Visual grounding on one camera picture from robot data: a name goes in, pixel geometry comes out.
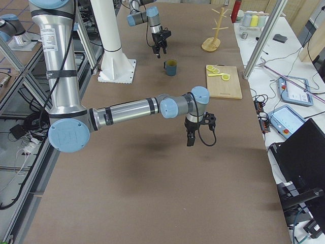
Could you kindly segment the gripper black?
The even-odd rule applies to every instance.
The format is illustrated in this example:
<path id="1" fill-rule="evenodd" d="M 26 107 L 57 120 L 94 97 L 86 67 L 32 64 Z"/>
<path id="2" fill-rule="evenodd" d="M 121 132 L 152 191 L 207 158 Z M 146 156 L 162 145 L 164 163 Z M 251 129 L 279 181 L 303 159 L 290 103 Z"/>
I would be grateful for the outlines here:
<path id="1" fill-rule="evenodd" d="M 163 53 L 167 54 L 167 38 L 171 36 L 171 31 L 163 29 L 157 33 L 152 33 L 154 45 L 152 46 L 153 53 L 160 58 L 160 48 L 163 49 Z"/>
<path id="2" fill-rule="evenodd" d="M 187 146 L 194 146 L 196 137 L 195 133 L 200 128 L 202 122 L 191 122 L 188 119 L 185 120 L 184 125 L 187 132 Z"/>

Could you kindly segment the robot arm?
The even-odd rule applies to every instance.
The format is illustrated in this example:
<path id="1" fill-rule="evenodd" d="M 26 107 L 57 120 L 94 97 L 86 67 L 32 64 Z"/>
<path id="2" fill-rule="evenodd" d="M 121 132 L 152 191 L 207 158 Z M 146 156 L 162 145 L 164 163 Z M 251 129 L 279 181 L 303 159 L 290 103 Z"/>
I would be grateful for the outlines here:
<path id="1" fill-rule="evenodd" d="M 128 59 L 122 51 L 112 1 L 91 1 L 91 6 L 104 48 L 99 81 L 132 83 L 136 60 Z M 77 1 L 29 1 L 29 7 L 41 31 L 52 100 L 48 139 L 55 149 L 65 153 L 79 151 L 89 142 L 92 131 L 159 113 L 164 118 L 186 115 L 187 146 L 194 145 L 196 131 L 203 142 L 201 125 L 209 126 L 215 139 L 212 145 L 216 143 L 216 118 L 206 111 L 210 94 L 202 86 L 179 97 L 162 94 L 100 109 L 84 107 L 72 43 Z"/>
<path id="2" fill-rule="evenodd" d="M 171 36 L 171 31 L 168 28 L 163 28 L 160 23 L 159 11 L 157 6 L 146 8 L 145 5 L 154 1 L 129 1 L 129 15 L 127 22 L 129 26 L 136 26 L 142 23 L 147 23 L 151 29 L 151 35 L 154 41 L 152 48 L 153 53 L 160 58 L 160 50 L 166 54 L 167 38 Z"/>

